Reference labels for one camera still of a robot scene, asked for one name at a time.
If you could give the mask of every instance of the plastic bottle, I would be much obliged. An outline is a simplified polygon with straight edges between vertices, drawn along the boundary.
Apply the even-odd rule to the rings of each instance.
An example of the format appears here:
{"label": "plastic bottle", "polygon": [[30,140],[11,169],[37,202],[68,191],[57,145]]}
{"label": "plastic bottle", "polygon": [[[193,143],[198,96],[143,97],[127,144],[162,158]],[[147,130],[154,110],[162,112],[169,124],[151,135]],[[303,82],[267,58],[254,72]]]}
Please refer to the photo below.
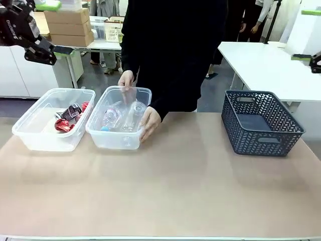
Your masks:
{"label": "plastic bottle", "polygon": [[125,111],[125,104],[122,101],[118,101],[115,104],[108,106],[103,117],[101,131],[112,131],[117,129]]}
{"label": "plastic bottle", "polygon": [[123,132],[137,132],[139,123],[146,110],[146,105],[135,101],[131,104],[126,121],[122,127]]}

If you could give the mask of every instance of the black shirt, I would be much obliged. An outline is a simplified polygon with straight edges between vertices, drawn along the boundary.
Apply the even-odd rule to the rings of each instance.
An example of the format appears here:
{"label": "black shirt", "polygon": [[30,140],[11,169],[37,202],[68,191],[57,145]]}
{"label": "black shirt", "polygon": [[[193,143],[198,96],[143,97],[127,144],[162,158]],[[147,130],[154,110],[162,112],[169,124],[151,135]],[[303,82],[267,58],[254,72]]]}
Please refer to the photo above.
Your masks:
{"label": "black shirt", "polygon": [[122,32],[122,67],[152,92],[162,120],[194,111],[213,55],[222,41],[227,0],[129,0]]}

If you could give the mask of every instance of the brown box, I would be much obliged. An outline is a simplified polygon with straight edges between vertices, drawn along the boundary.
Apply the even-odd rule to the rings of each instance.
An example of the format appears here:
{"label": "brown box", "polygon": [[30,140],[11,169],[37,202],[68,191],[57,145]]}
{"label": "brown box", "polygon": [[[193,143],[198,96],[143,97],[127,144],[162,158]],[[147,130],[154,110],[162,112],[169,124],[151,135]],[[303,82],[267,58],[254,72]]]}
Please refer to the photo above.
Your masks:
{"label": "brown box", "polygon": [[94,41],[94,35],[89,32],[86,36],[68,36],[51,34],[52,43],[55,45],[64,45],[72,47],[87,47]]}
{"label": "brown box", "polygon": [[86,36],[91,31],[90,21],[82,25],[77,24],[48,24],[50,34]]}
{"label": "brown box", "polygon": [[77,12],[51,12],[45,11],[48,24],[84,24],[89,21],[89,10],[82,9]]}

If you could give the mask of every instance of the dark gray plastic basket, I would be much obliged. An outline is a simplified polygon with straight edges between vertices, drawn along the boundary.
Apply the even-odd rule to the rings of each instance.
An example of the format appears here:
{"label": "dark gray plastic basket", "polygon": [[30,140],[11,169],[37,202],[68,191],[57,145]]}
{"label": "dark gray plastic basket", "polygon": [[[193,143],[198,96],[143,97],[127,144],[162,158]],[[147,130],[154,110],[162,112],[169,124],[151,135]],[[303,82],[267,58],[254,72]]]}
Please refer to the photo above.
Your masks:
{"label": "dark gray plastic basket", "polygon": [[284,157],[304,134],[271,92],[225,92],[222,120],[235,153]]}

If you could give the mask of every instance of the basket hole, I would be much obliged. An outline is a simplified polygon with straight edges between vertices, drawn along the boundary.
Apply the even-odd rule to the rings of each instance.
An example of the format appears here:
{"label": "basket hole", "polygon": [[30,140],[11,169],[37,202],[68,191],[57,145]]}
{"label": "basket hole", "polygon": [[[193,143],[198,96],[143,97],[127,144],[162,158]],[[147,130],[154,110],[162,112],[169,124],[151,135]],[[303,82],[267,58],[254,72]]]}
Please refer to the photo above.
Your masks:
{"label": "basket hole", "polygon": [[259,138],[258,141],[263,143],[280,143],[281,142],[277,138],[264,138],[264,137]]}
{"label": "basket hole", "polygon": [[239,102],[250,102],[250,103],[255,101],[254,98],[249,98],[249,97],[238,97],[236,98],[236,100]]}

